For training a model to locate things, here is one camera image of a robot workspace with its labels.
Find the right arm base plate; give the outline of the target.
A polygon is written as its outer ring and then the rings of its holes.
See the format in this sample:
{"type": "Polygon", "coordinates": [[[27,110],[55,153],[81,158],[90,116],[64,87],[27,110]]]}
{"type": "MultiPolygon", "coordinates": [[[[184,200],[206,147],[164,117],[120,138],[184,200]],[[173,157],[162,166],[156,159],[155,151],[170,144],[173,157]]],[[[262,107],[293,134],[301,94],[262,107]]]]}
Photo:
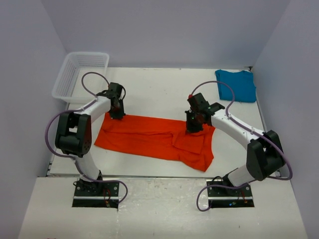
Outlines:
{"type": "Polygon", "coordinates": [[[244,186],[240,189],[225,189],[212,187],[222,185],[221,179],[207,181],[208,203],[210,208],[253,208],[255,207],[251,187],[244,186]]]}

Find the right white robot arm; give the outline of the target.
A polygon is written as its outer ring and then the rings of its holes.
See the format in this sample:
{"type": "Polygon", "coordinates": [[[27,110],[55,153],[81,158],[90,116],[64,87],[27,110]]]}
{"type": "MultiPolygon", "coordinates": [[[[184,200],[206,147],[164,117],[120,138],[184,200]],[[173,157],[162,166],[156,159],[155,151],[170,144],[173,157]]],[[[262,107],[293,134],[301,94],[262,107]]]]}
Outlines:
{"type": "Polygon", "coordinates": [[[286,163],[282,157],[279,136],[274,131],[263,132],[232,117],[220,103],[210,104],[201,93],[189,95],[190,109],[186,113],[186,131],[197,133],[203,126],[213,126],[236,140],[246,150],[246,163],[222,178],[222,189],[233,196],[240,186],[263,181],[286,163]]]}

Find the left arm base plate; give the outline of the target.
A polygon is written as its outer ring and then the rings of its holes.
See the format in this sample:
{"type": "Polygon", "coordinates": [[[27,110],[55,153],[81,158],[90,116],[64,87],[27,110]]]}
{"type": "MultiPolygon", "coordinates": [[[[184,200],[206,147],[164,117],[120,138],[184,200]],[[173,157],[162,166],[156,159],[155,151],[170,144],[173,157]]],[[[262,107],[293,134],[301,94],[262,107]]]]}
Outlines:
{"type": "Polygon", "coordinates": [[[73,182],[75,191],[72,207],[74,208],[114,208],[119,207],[118,182],[87,182],[79,179],[73,182]]]}

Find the orange t shirt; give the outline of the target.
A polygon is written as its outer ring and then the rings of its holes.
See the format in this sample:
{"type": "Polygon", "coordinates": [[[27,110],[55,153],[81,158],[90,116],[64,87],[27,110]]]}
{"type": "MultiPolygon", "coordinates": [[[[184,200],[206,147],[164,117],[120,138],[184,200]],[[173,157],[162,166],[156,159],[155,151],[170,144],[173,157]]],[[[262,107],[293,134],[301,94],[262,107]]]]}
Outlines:
{"type": "Polygon", "coordinates": [[[179,161],[205,172],[214,155],[215,128],[190,134],[181,120],[126,115],[121,120],[106,113],[95,146],[121,153],[179,161]]]}

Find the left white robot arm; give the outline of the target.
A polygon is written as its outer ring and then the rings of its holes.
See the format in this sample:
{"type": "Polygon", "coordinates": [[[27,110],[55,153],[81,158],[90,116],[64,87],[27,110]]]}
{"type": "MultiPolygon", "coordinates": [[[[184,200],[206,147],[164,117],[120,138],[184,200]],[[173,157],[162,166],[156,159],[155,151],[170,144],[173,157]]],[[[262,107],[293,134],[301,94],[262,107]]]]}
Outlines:
{"type": "Polygon", "coordinates": [[[93,196],[103,192],[104,181],[90,153],[92,123],[106,113],[113,120],[123,119],[125,95],[122,85],[111,82],[108,89],[98,93],[89,103],[59,115],[55,146],[62,151],[60,157],[72,159],[80,179],[87,182],[86,190],[93,196]]]}

